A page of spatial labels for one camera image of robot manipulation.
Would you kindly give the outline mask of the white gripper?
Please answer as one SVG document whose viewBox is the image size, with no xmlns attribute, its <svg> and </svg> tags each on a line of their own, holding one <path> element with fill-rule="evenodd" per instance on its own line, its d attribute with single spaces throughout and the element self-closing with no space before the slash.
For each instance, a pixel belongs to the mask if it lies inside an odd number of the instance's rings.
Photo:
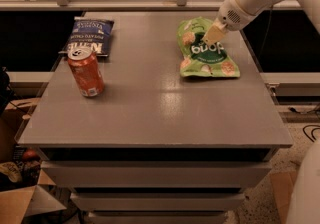
<svg viewBox="0 0 320 224">
<path fill-rule="evenodd" d="M 217 19 L 204 34 L 202 40 L 208 46 L 224 38 L 228 31 L 238 31 L 246 27 L 257 16 L 254 0 L 225 0 Z"/>
</svg>

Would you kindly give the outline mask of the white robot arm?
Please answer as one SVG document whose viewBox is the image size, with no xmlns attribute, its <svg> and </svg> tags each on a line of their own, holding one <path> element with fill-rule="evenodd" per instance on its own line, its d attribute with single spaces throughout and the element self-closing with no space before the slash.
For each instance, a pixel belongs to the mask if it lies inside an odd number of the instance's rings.
<svg viewBox="0 0 320 224">
<path fill-rule="evenodd" d="M 246 27 L 263 10 L 283 0 L 225 0 L 203 41 L 211 46 L 228 32 Z M 320 32 L 320 0 L 297 0 Z M 308 149 L 294 185 L 286 224 L 320 224 L 320 141 Z"/>
</svg>

